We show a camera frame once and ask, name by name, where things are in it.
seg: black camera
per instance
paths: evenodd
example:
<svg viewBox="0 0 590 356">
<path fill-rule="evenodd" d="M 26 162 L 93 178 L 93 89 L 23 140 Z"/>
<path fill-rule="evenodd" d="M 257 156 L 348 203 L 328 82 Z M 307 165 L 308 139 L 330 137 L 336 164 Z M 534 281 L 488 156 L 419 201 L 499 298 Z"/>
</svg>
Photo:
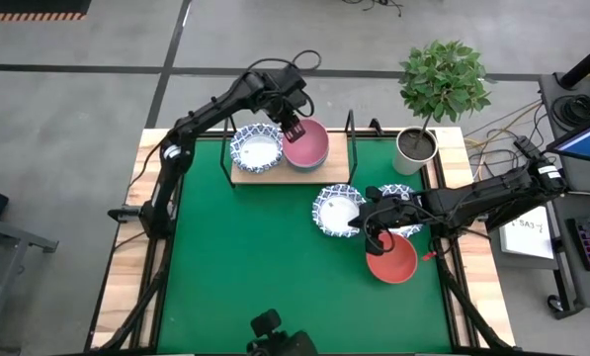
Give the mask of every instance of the black camera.
<svg viewBox="0 0 590 356">
<path fill-rule="evenodd" d="M 257 339 L 246 345 L 249 356 L 317 356 L 314 343 L 305 331 L 297 331 L 288 337 L 285 331 L 276 329 L 282 324 L 279 314 L 269 310 L 255 317 L 251 327 Z"/>
</svg>

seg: wooden table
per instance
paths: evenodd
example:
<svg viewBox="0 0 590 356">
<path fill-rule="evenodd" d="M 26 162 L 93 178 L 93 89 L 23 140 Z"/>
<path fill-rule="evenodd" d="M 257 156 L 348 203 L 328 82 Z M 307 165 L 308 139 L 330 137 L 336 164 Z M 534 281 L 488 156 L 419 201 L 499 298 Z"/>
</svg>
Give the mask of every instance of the wooden table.
<svg viewBox="0 0 590 356">
<path fill-rule="evenodd" d="M 472 182 L 472 173 L 467 159 L 464 145 L 464 137 L 460 128 L 435 128 L 438 137 L 440 157 L 443 166 L 444 179 L 449 188 L 457 188 Z M 133 176 L 140 172 L 145 156 L 167 133 L 167 130 L 144 130 L 136 161 Z M 431 186 L 437 187 L 435 167 L 433 163 L 428 165 Z M 129 188 L 126 203 L 129 205 L 141 205 L 149 200 L 152 193 L 160 163 L 158 154 L 153 154 L 143 176 Z M 476 222 L 472 229 L 485 232 L 483 223 Z M 142 231 L 139 222 L 128 222 L 120 226 L 116 244 L 125 241 Z M 492 258 L 490 242 L 483 237 L 468 233 L 459 240 L 461 257 L 468 287 L 468 293 L 473 304 L 483 315 L 488 324 L 508 344 L 514 345 L 514 337 L 510 328 L 510 321 L 503 301 L 503 295 L 499 284 L 499 278 Z M 147 238 L 141 236 L 136 240 L 118 249 L 110 262 L 108 277 L 102 287 L 102 300 L 97 317 L 93 320 L 91 329 L 91 347 L 103 345 L 126 319 L 129 311 L 136 304 L 138 291 L 145 262 Z M 455 266 L 449 260 L 449 267 Z M 464 313 L 454 299 L 455 318 L 460 332 L 461 345 L 469 345 L 468 335 L 465 332 Z M 154 301 L 150 303 L 145 315 L 145 322 L 141 333 L 141 344 L 146 345 L 149 337 Z"/>
</svg>

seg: wooden tray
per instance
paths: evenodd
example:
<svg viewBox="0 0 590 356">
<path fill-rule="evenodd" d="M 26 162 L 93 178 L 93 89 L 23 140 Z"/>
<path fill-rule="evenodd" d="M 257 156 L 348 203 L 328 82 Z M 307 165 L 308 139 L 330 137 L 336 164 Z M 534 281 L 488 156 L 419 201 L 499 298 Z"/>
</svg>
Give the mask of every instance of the wooden tray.
<svg viewBox="0 0 590 356">
<path fill-rule="evenodd" d="M 350 159 L 347 152 L 347 135 L 329 133 L 330 151 L 322 166 L 309 173 L 295 170 L 286 158 L 264 173 L 243 171 L 235 164 L 231 167 L 231 181 L 234 184 L 319 184 L 347 183 L 350 178 Z"/>
</svg>

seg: green leaves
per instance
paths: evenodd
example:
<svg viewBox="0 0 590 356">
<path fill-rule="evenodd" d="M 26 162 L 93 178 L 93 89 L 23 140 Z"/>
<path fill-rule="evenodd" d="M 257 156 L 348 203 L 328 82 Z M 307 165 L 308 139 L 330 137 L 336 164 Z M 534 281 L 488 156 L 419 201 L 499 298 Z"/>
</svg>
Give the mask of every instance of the green leaves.
<svg viewBox="0 0 590 356">
<path fill-rule="evenodd" d="M 421 118 L 436 122 L 446 116 L 456 122 L 461 113 L 480 111 L 490 105 L 483 83 L 485 68 L 480 54 L 459 41 L 432 42 L 422 49 L 413 48 L 408 61 L 400 62 L 400 95 L 404 104 Z"/>
</svg>

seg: white plant pot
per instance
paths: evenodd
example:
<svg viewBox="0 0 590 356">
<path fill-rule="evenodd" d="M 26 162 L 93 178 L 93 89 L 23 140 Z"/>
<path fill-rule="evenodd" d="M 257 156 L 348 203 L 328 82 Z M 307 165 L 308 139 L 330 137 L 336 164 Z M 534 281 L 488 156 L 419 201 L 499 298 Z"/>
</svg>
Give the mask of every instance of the white plant pot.
<svg viewBox="0 0 590 356">
<path fill-rule="evenodd" d="M 423 159 L 423 160 L 416 160 L 416 159 L 408 157 L 406 154 L 404 154 L 404 152 L 402 152 L 402 150 L 400 149 L 400 145 L 399 145 L 400 135 L 408 130 L 417 130 L 418 132 L 420 132 L 422 130 L 422 128 L 419 128 L 419 127 L 406 128 L 406 129 L 404 129 L 404 131 L 400 132 L 397 135 L 397 137 L 395 138 L 395 157 L 393 157 L 393 168 L 395 168 L 396 172 L 398 172 L 402 175 L 411 175 L 411 174 L 417 172 L 418 170 L 420 170 L 420 168 L 422 168 L 422 166 L 424 164 L 426 164 L 428 161 L 433 159 L 433 157 L 435 157 L 435 155 L 437 154 L 437 151 L 439 149 L 439 145 L 437 143 L 437 139 L 435 138 L 435 136 L 432 133 L 430 133 L 428 130 L 426 130 L 424 132 L 424 136 L 425 137 L 428 136 L 433 141 L 433 143 L 435 145 L 435 149 L 433 149 L 433 154 L 431 154 L 428 158 Z"/>
</svg>

